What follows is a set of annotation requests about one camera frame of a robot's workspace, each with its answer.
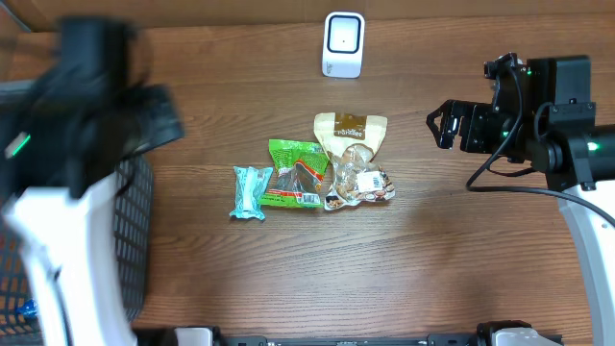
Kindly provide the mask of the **beige brown nut snack bag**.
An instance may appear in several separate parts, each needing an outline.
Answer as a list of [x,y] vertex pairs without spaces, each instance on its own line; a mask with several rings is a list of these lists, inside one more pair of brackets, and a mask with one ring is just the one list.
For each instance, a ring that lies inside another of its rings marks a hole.
[[388,119],[379,115],[323,112],[315,116],[314,134],[332,164],[326,210],[386,202],[396,195],[391,179],[374,162],[387,124]]

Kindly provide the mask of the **green snack bag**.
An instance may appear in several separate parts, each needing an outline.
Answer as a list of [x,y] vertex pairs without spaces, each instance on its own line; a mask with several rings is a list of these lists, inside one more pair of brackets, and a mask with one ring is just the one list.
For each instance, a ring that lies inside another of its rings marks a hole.
[[322,207],[320,191],[329,164],[322,146],[314,142],[270,139],[269,153],[277,180],[260,198],[260,203],[280,208]]

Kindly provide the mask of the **light teal snack packet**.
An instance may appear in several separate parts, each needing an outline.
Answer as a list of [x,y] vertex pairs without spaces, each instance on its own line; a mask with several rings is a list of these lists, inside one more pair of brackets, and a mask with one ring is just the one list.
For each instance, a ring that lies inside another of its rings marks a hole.
[[230,217],[256,218],[260,221],[265,219],[259,200],[266,192],[273,171],[273,167],[261,169],[252,166],[234,167],[236,177],[234,209],[230,212]]

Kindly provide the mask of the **blue snack packet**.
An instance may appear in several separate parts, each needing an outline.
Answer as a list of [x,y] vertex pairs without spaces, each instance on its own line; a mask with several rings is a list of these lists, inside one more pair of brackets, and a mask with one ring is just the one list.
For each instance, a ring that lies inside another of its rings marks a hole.
[[18,315],[23,316],[25,319],[37,318],[37,302],[34,299],[30,299],[24,302],[21,306],[15,309]]

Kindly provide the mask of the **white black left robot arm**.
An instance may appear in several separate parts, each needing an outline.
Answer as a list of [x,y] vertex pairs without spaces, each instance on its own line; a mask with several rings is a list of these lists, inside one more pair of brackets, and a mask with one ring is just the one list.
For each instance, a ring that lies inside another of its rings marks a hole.
[[61,20],[57,61],[1,86],[1,218],[20,256],[47,345],[135,345],[114,232],[147,152],[185,134],[169,89],[131,74],[138,29],[95,15]]

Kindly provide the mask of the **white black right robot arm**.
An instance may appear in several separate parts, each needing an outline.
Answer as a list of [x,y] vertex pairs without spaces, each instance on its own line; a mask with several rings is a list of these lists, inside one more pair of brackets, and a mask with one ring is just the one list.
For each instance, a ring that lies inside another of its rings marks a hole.
[[546,186],[508,185],[510,193],[556,198],[576,246],[588,299],[593,342],[614,342],[614,127],[597,125],[587,56],[520,60],[508,53],[484,65],[494,83],[489,103],[449,99],[426,123],[441,149],[458,142],[486,162],[466,182],[472,192],[494,161],[530,166],[519,176],[541,173]]

